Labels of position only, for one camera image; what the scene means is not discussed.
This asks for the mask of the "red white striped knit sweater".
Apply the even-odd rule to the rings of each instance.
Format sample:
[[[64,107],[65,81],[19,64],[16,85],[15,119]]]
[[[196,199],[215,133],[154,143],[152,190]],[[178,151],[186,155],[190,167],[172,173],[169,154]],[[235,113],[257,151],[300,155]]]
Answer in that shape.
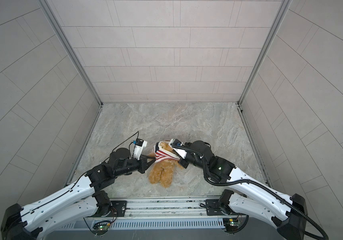
[[[153,147],[153,153],[155,154],[155,162],[159,163],[165,160],[179,161],[180,157],[169,145],[169,141],[160,141]]]

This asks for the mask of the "tan plush teddy bear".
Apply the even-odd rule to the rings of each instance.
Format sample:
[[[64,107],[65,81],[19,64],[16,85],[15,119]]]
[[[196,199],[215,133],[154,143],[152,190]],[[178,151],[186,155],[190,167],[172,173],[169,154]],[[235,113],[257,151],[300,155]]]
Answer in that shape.
[[[153,149],[149,156],[155,157]],[[148,177],[149,182],[151,184],[160,184],[163,188],[169,188],[173,182],[176,166],[182,168],[182,166],[179,165],[178,161],[174,160],[165,160],[159,163],[155,162]]]

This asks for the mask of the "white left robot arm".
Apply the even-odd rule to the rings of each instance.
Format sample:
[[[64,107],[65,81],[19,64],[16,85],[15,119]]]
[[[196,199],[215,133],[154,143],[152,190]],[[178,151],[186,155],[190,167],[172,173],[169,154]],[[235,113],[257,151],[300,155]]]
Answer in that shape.
[[[115,179],[145,171],[155,162],[154,156],[132,158],[126,148],[112,152],[107,161],[86,171],[77,181],[63,189],[21,206],[6,209],[0,227],[3,240],[41,240],[56,229],[80,218],[103,217],[110,213],[112,203],[104,188]]]

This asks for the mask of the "right circuit board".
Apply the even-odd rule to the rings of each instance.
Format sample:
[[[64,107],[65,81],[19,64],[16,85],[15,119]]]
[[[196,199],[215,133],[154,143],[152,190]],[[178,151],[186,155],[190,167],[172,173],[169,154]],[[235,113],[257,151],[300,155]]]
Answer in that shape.
[[[229,234],[236,233],[239,229],[239,220],[238,219],[223,219],[223,224],[225,227],[225,232]]]

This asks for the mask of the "circuit board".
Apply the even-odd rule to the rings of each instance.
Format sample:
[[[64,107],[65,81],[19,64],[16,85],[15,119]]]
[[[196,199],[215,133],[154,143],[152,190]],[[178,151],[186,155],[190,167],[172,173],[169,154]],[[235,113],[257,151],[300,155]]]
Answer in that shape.
[[[101,222],[95,223],[92,229],[95,231],[96,235],[101,236],[108,232],[111,224],[112,224],[111,221],[101,221]]]
[[[225,232],[229,234],[236,233],[239,229],[239,220],[238,219],[223,219],[223,224],[225,227]]]

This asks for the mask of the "left circuit board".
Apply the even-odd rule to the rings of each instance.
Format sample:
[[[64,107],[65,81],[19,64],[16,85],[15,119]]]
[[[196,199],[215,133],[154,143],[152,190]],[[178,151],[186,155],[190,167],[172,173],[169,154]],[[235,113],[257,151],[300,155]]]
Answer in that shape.
[[[111,224],[112,224],[111,221],[101,221],[101,222],[95,223],[92,229],[95,231],[96,235],[101,236],[108,232]]]

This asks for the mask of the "white ventilation grille strip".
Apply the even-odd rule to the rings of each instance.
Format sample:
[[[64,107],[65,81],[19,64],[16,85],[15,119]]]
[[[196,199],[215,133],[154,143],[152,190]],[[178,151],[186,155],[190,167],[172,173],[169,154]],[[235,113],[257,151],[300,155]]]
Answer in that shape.
[[[113,230],[174,230],[174,229],[224,229],[221,218],[189,219],[122,219],[108,229]]]

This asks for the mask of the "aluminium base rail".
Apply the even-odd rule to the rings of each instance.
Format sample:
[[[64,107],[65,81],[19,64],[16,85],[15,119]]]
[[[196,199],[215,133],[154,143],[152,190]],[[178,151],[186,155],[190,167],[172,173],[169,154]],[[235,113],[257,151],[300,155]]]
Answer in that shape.
[[[102,219],[175,219],[228,215],[220,209],[219,196],[175,198],[129,198],[99,200],[88,197],[52,214],[48,219],[72,222],[81,218]]]

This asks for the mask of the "aluminium corner post left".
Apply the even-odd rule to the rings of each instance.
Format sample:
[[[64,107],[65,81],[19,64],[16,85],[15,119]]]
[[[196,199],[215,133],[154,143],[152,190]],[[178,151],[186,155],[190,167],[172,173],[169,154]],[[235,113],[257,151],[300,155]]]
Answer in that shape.
[[[89,77],[87,76],[83,66],[81,65],[81,62],[77,55],[75,54],[75,51],[73,47],[70,45],[70,42],[68,41],[64,31],[62,30],[58,20],[56,19],[52,9],[50,8],[48,1],[45,0],[38,0],[37,1],[39,6],[41,7],[43,14],[45,15],[46,19],[50,23],[52,29],[54,30],[55,34],[57,35],[60,43],[64,47],[65,51],[67,52],[71,62],[75,66],[77,72],[81,76],[81,78],[86,83],[87,87],[91,91],[92,95],[96,99],[97,103],[99,104],[100,108],[102,107],[103,103],[101,102],[95,88],[93,87]]]

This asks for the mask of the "aluminium corner post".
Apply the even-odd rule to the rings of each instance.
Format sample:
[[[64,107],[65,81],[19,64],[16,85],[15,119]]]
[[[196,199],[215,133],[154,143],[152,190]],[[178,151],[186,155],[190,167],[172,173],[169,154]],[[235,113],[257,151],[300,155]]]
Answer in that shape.
[[[95,88],[93,87],[89,77],[87,76],[83,66],[81,65],[81,62],[77,55],[75,54],[75,51],[73,47],[70,45],[70,42],[68,41],[64,31],[62,30],[58,20],[56,19],[52,9],[50,8],[48,1],[45,0],[38,0],[37,1],[39,6],[41,7],[43,14],[45,15],[46,19],[50,23],[52,29],[54,30],[55,34],[57,35],[60,43],[64,47],[65,51],[67,52],[71,62],[75,66],[77,72],[81,76],[81,78],[86,83],[87,87],[91,91],[92,95],[96,99],[97,103],[99,104],[100,108],[102,107],[103,103],[101,102]]]
[[[268,50],[274,40],[274,37],[276,36],[278,30],[279,30],[279,27],[285,17],[285,14],[287,13],[288,9],[289,9],[289,6],[291,4],[291,0],[284,0],[282,1],[281,5],[280,5],[280,8],[278,9],[278,12],[277,12],[277,15],[273,21],[273,24],[270,28],[270,31],[266,37],[266,40],[263,44],[263,47],[261,49],[261,52],[256,60],[256,63],[251,71],[251,74],[248,78],[248,81],[247,81],[247,84],[245,86],[245,89],[243,90],[242,92],[242,95],[241,95],[241,98],[238,102],[238,105],[241,107],[242,104],[244,103],[245,99],[246,99],[246,96],[252,86],[252,83],[264,61],[264,58],[266,57],[267,53],[268,53]]]

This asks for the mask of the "aluminium corner post right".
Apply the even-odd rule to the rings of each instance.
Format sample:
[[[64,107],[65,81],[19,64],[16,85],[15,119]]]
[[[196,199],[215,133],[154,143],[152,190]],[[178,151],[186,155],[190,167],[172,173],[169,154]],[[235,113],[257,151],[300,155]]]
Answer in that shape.
[[[280,5],[280,8],[278,9],[278,12],[277,12],[277,15],[273,21],[273,24],[270,28],[270,31],[266,37],[266,40],[263,44],[263,47],[261,49],[261,52],[256,60],[256,63],[251,71],[251,74],[248,78],[248,81],[247,81],[247,84],[245,86],[245,89],[243,90],[242,92],[242,95],[241,95],[241,98],[238,102],[238,105],[241,107],[242,104],[244,103],[245,99],[246,99],[246,96],[252,86],[252,83],[264,61],[264,58],[266,57],[267,53],[268,53],[268,50],[274,40],[274,37],[276,36],[278,30],[279,30],[279,27],[285,17],[285,14],[287,13],[288,9],[289,9],[289,6],[291,4],[291,0],[284,0],[282,1],[281,5]]]

